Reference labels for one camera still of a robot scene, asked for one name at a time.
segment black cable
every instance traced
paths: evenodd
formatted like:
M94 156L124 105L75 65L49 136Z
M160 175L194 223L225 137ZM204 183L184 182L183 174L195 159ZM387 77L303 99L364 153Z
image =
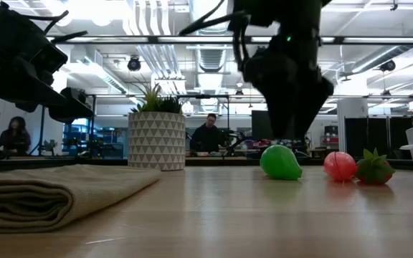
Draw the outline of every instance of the black cable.
M247 15L243 17L242 19L243 19L243 24L242 24L241 32L240 32L240 43L242 45L243 62L246 63L248 62L250 55L248 54L247 45L245 42L245 33L247 31L248 24L250 23L251 16Z
M56 16L32 16L32 15L25 15L22 14L22 17L27 18L27 19L33 19L33 20L37 20L37 21L53 21L55 20L55 18L57 18Z
M223 23L223 22L228 22L228 21L231 21L231 20L236 19L236 18L241 18L245 15L247 15L247 12L245 12L245 11L236 11L233 14L228 14L226 16L219 17L219 18L213 19L211 21L203 22L203 20L201 20L201 18L200 18L200 19L194 21L192 24L188 25L186 28L182 29L179 32L179 35L180 36L185 36L185 35L190 34L192 32L196 32L199 29L205 29L207 27L211 27L211 26Z
M75 37L81 37L81 36L84 36L86 34L88 34L87 31L75 32L75 33L71 33L71 34L68 34L68 35L61 36L61 37L56 37L53 40L51 40L50 42L52 44L59 44L61 42L65 42L67 40L74 39Z
M57 23L59 22L61 19L65 18L67 15L69 14L68 11L64 11L62 14L60 14L59 16L56 16L56 18L54 20L52 20L49 25L47 25L47 27L44 29L44 35L47 35L47 32L49 32L49 30Z
M235 62L237 62L237 67L240 72L243 71L243 59L242 53L240 52L240 33L234 31L233 40L232 40L232 48L234 50Z
M225 0L221 0L216 7L214 7L211 11L207 12L204 16L200 17L199 19L197 19L196 21L194 21L193 23L191 23L190 25L188 25L186 28L182 29L179 32L179 35L187 35L190 34L192 32L195 32L199 29L203 29L205 27L202 27L202 24L204 23L204 21L206 19L208 19L208 17L210 17L215 11L217 11L217 9L219 9L219 7L224 3Z

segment toy strawberry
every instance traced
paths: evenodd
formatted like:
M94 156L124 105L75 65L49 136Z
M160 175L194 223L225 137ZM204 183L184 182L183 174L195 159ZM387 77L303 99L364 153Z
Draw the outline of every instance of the toy strawberry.
M377 149L374 153L364 149L364 159L358 161L355 176L360 182L368 185L383 185L391 179L394 169L385 160L386 155L379 156Z

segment beige cloth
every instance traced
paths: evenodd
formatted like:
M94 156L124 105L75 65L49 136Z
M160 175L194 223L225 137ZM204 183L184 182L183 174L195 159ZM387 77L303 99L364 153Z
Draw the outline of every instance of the beige cloth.
M129 197L161 172L74 165L0 173L0 233L41 232Z

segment plant pot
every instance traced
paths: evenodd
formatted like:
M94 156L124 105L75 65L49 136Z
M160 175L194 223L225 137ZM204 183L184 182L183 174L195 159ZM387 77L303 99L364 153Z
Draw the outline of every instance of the plant pot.
M186 124L182 114L128 114L128 165L161 171L184 169Z

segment green plastic fruit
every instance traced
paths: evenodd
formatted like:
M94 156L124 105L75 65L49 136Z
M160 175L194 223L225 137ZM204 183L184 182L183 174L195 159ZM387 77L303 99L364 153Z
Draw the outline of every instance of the green plastic fruit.
M272 179L298 180L302 176L294 153L282 145L272 145L261 156L260 165Z

